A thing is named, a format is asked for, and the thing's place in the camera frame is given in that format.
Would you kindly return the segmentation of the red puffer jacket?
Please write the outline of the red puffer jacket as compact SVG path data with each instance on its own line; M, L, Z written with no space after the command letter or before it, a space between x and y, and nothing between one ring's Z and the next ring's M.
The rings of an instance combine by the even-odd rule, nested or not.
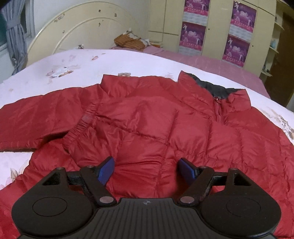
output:
M105 75L101 83L16 101L1 108L1 151L34 150L29 166L1 190L1 238L17 238L13 204L56 167L77 171L112 156L115 198L175 197L177 161L238 168L282 210L275 232L293 238L293 144L251 105L181 72L177 81Z

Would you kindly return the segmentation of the white floral bed quilt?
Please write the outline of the white floral bed quilt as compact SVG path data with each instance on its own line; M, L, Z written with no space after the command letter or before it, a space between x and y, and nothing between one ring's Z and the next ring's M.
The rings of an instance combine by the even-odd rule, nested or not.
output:
M293 112L221 73L153 54L128 50L67 50L45 57L1 82L1 108L18 100L71 87L101 83L108 75L161 76L177 81L180 71L225 88L246 89L251 105L281 128L293 144ZM1 189L23 173L32 152L1 152Z

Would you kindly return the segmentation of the pink striped bed sheet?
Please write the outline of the pink striped bed sheet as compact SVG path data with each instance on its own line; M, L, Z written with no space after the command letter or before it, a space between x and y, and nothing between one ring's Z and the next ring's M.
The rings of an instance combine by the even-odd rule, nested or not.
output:
M158 71L161 76L177 80L179 72L185 71L218 99L226 99L239 89L249 89L269 98L262 80L256 75L221 60L186 56L154 46L146 47L143 52L118 46L112 49L131 51L136 60L151 66L149 73Z

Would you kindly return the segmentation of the brown wooden door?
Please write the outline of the brown wooden door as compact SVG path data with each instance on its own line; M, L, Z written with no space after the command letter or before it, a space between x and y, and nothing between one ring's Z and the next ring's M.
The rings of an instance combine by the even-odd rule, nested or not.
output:
M272 76L265 81L265 88L273 101L286 107L293 95L293 18L285 14L282 26L279 53L274 57Z

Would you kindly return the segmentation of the lower right purple poster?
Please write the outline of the lower right purple poster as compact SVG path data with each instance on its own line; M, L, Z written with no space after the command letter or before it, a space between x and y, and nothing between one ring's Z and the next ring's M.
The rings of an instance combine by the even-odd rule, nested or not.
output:
M243 68L250 43L238 37L228 35L222 60Z

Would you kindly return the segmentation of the purple poster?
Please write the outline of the purple poster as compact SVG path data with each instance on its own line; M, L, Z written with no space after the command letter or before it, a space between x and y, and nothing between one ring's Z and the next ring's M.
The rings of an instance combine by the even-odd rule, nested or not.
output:
M207 26L210 0L186 0L183 21Z
M252 40L257 10L238 1L233 1L229 35L248 43Z
M183 55L201 55L206 27L203 25L182 22L178 52Z
M238 37L228 35L222 60L243 68L250 43Z

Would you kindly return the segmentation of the brown patterned pillow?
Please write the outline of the brown patterned pillow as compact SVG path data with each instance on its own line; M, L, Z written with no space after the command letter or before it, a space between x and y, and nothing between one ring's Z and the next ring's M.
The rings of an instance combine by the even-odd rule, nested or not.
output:
M114 39L114 43L118 47L130 48L138 51L143 51L145 48L150 46L150 41L148 39L143 39L135 35L131 28L117 36Z

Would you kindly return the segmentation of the lower left purple poster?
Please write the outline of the lower left purple poster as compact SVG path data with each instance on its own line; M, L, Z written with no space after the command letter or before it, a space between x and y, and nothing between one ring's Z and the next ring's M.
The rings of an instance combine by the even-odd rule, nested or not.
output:
M206 27L203 25L182 22L178 52L183 55L201 55Z

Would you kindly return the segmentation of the cream wooden headboard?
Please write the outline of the cream wooden headboard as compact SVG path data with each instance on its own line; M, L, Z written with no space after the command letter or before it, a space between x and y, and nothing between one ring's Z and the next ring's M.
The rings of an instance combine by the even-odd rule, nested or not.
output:
M114 39L132 30L146 38L147 29L131 13L114 3L90 1L72 6L52 18L28 48L27 65L62 51L109 49Z

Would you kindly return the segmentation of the cream corner shelf unit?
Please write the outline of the cream corner shelf unit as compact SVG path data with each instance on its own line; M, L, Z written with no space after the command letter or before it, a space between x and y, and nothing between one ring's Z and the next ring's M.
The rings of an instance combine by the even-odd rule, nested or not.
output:
M284 12L281 6L281 1L268 1L271 4L271 10L269 11L274 17L274 27L269 45L267 57L265 59L260 79L265 83L269 78L272 77L270 74L271 68L274 64L274 58L278 56L278 45L281 33L284 31L283 28L283 16Z

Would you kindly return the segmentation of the cream wardrobe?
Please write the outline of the cream wardrobe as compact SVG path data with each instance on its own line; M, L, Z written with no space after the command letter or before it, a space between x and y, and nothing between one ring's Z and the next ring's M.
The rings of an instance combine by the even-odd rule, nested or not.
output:
M268 54L275 17L269 12L272 8L268 1L238 2L257 10L252 40L242 69L260 76ZM166 50L178 52L184 5L185 1L150 1L150 40L159 43ZM210 1L202 56L222 60L232 8L232 0Z

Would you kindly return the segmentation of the upper left purple poster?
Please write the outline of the upper left purple poster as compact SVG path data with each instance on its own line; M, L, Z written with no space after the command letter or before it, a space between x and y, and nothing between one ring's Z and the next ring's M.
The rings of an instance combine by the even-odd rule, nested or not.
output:
M210 0L186 0L183 21L207 26Z

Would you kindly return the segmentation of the upper right purple poster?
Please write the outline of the upper right purple poster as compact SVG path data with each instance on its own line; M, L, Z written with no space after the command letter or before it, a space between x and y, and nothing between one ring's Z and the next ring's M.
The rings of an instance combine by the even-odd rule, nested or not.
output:
M252 40L257 10L238 1L233 1L229 35L248 43Z

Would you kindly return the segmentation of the grey window curtain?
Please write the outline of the grey window curtain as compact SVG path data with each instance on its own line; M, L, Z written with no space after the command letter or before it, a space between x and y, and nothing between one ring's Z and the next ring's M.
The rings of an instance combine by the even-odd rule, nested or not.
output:
M25 32L21 24L21 12L24 5L24 0L12 0L1 9L6 26L8 52L14 67L12 75L21 71L27 60Z

